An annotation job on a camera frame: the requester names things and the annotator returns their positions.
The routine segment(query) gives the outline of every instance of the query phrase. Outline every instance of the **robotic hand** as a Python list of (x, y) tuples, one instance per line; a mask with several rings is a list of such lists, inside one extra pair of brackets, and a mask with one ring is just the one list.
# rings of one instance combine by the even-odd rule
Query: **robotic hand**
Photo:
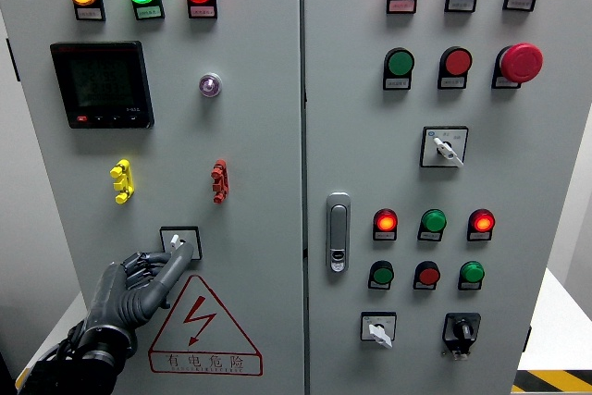
[(21, 395), (110, 394), (137, 350), (135, 329), (158, 307), (187, 269), (193, 246), (174, 253), (135, 253), (111, 264), (97, 284), (85, 319), (32, 368)]

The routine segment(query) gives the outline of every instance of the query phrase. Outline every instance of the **emergency stop button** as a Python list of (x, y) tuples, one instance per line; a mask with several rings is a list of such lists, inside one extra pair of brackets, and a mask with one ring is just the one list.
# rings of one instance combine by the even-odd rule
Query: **emergency stop button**
[(496, 60), (492, 88), (520, 88), (543, 68), (543, 53), (531, 43), (517, 43), (501, 50)]

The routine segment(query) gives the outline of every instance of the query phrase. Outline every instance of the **gray metal panel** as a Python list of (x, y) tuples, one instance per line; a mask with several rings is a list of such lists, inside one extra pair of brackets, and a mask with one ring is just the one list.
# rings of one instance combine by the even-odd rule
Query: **gray metal panel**
[[(217, 2), (216, 21), (189, 20), (186, 0), (163, 0), (165, 20), (138, 22), (130, 0), (105, 0), (106, 23), (88, 23), (70, 0), (0, 0), (86, 301), (110, 261), (158, 250), (161, 226), (198, 225), (203, 260), (191, 273), (263, 355), (262, 377), (153, 374), (159, 311), (116, 393), (303, 392), (300, 0)], [(154, 128), (71, 130), (50, 43), (121, 40), (142, 42)], [(210, 71), (223, 82), (215, 99), (197, 88)], [(109, 170), (121, 157), (136, 193), (120, 206)], [(210, 178), (218, 158), (230, 184), (220, 206)]]
[[(592, 81), (590, 0), (537, 0), (533, 13), (478, 0), (472, 15), (418, 0), (412, 16), (386, 17), (386, 0), (305, 0), (311, 393), (503, 394), (510, 391), (574, 166)], [(517, 91), (490, 89), (503, 47), (531, 42), (539, 76)], [(473, 55), (464, 91), (437, 90), (438, 62), (453, 45)], [(383, 92), (388, 50), (415, 57), (408, 92)], [(465, 167), (420, 169), (423, 126), (466, 125)], [(325, 201), (351, 196), (350, 267), (325, 267)], [(374, 213), (399, 216), (398, 240), (372, 242)], [(466, 242), (469, 215), (497, 219), (490, 242)], [(448, 217), (443, 241), (416, 240), (425, 210)], [(389, 260), (390, 291), (369, 290), (374, 261)], [(412, 290), (424, 260), (442, 273), (436, 291)], [(465, 261), (481, 261), (483, 289), (459, 292)], [(394, 349), (359, 339), (362, 311), (396, 311)], [(441, 355), (448, 312), (478, 312), (466, 362)]]

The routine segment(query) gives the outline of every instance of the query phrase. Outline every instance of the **switch knob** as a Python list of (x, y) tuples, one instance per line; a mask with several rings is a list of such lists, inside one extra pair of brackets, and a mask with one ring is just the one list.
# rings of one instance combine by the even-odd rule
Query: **switch knob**
[(507, 80), (517, 83), (534, 79), (543, 68), (543, 53), (531, 43), (517, 43), (505, 50), (499, 59), (499, 69)]

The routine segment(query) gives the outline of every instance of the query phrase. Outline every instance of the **red push button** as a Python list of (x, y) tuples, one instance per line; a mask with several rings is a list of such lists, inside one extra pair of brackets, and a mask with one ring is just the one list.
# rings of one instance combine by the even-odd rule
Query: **red push button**
[(453, 76), (466, 73), (473, 63), (468, 51), (459, 48), (452, 51), (446, 58), (446, 70)]
[(440, 270), (435, 262), (424, 261), (415, 268), (414, 290), (435, 290), (438, 281), (440, 281)]
[(543, 68), (543, 54), (531, 43), (517, 43), (499, 61), (501, 74), (512, 82), (528, 82)]
[(419, 274), (419, 281), (425, 286), (432, 286), (440, 279), (440, 272), (435, 268), (428, 268)]

